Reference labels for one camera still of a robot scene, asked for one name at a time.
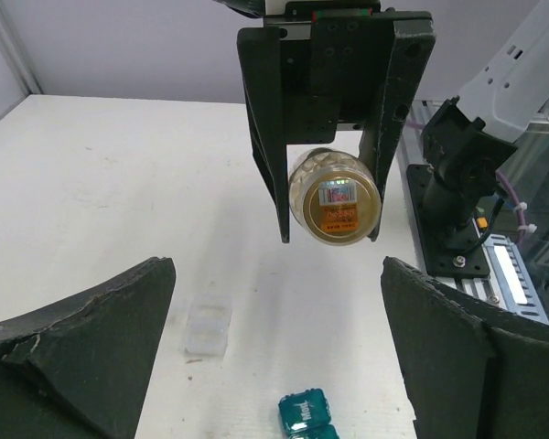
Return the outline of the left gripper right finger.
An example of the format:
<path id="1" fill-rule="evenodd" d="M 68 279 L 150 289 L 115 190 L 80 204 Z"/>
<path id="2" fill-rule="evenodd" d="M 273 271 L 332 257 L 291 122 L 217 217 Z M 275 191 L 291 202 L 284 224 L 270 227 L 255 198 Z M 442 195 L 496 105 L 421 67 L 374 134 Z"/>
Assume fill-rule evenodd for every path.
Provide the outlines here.
<path id="1" fill-rule="evenodd" d="M 549 438 L 549 325 L 383 261 L 382 298 L 419 438 Z"/>

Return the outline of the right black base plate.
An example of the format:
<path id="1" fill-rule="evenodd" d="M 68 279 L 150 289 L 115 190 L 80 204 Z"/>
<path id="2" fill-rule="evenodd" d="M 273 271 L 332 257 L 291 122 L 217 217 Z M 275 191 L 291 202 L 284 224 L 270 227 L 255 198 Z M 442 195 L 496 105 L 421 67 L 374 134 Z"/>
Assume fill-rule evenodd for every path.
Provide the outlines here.
<path id="1" fill-rule="evenodd" d="M 445 188 L 427 165 L 409 165 L 405 175 L 426 272 L 445 278 L 488 277 L 484 251 L 466 253 L 478 233 L 461 196 Z"/>

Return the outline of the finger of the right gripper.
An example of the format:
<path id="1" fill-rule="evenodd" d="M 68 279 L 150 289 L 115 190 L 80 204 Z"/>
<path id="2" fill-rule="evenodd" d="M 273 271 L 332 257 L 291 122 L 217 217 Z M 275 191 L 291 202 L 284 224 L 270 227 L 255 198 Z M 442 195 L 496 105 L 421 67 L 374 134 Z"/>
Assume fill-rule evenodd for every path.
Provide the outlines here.
<path id="1" fill-rule="evenodd" d="M 380 84 L 372 95 L 359 145 L 359 159 L 368 168 L 385 199 L 388 174 L 404 123 L 436 42 L 428 13 L 386 13 L 388 37 L 383 45 Z"/>
<path id="2" fill-rule="evenodd" d="M 241 29 L 237 51 L 253 159 L 274 202 L 281 241 L 288 243 L 290 214 L 279 29 Z"/>

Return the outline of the clear pill bottle yellow capsules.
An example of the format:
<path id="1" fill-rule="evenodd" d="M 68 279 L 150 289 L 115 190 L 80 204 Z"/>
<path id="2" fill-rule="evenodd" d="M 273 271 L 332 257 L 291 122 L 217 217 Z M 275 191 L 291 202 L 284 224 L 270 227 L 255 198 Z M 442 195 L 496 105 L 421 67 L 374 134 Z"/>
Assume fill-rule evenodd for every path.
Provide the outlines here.
<path id="1" fill-rule="evenodd" d="M 356 156 L 319 147 L 295 161 L 289 207 L 313 238 L 346 246 L 368 237 L 379 225 L 382 199 L 371 172 Z"/>

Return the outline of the clear pill organizer box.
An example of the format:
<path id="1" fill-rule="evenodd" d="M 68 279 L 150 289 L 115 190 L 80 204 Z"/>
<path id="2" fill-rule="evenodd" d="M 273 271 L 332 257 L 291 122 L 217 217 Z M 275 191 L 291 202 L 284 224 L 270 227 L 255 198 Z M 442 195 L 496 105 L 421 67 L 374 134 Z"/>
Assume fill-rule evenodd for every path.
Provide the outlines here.
<path id="1" fill-rule="evenodd" d="M 195 356 L 223 357 L 228 347 L 231 314 L 228 304 L 194 304 L 186 326 L 185 350 Z"/>

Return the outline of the teal pill organizer box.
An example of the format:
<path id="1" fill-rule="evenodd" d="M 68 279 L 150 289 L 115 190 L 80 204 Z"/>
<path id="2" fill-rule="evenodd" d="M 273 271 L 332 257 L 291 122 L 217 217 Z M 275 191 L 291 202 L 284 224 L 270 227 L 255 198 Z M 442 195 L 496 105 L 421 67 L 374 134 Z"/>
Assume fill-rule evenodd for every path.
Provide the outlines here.
<path id="1" fill-rule="evenodd" d="M 278 411 L 286 438 L 339 439 L 331 424 L 328 400 L 320 388 L 284 396 Z"/>

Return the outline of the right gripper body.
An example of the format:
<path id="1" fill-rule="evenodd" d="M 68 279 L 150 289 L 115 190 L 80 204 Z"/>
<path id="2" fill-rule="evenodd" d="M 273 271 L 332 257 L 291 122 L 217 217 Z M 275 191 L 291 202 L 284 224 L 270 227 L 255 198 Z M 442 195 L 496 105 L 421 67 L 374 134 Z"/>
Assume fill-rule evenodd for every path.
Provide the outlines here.
<path id="1" fill-rule="evenodd" d="M 359 130 L 380 84 L 388 49 L 378 1 L 267 1 L 263 27 L 277 27 L 286 145 L 325 145 Z"/>

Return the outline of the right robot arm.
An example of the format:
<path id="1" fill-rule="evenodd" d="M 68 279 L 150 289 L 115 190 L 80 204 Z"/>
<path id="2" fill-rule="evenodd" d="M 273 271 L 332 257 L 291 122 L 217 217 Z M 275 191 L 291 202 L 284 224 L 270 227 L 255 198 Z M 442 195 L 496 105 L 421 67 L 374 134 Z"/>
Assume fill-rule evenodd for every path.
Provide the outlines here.
<path id="1" fill-rule="evenodd" d="M 388 169 L 436 42 L 426 11 L 378 1 L 230 1 L 262 21 L 239 31 L 237 50 L 253 159 L 274 202 L 283 242 L 293 212 L 290 145 L 327 145 L 361 131 L 360 160 L 383 199 Z M 423 212 L 446 241 L 480 198 L 499 190 L 495 170 L 549 99 L 549 1 L 539 2 L 472 80 L 422 132 L 434 177 Z"/>

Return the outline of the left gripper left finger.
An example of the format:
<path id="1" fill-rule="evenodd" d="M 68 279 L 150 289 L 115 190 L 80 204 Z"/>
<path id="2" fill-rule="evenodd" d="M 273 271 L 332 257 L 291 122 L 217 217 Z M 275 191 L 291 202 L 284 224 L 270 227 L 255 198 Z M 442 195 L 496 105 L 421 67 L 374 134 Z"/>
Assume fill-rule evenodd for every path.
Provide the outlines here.
<path id="1" fill-rule="evenodd" d="M 177 280 L 153 257 L 0 322 L 0 438 L 133 438 Z"/>

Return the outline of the aluminium mounting rail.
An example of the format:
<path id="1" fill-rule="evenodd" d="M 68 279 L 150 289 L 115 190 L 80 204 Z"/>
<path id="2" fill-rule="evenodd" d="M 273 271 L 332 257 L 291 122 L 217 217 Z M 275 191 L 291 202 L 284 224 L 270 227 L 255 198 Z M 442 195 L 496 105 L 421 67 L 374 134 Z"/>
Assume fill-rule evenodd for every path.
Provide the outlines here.
<path id="1" fill-rule="evenodd" d="M 413 119 L 402 140 L 401 169 L 418 258 L 439 282 L 487 304 L 548 324 L 518 246 L 495 232 L 505 205 L 521 209 L 500 173 L 515 145 L 486 134 L 457 99 L 425 121 Z"/>

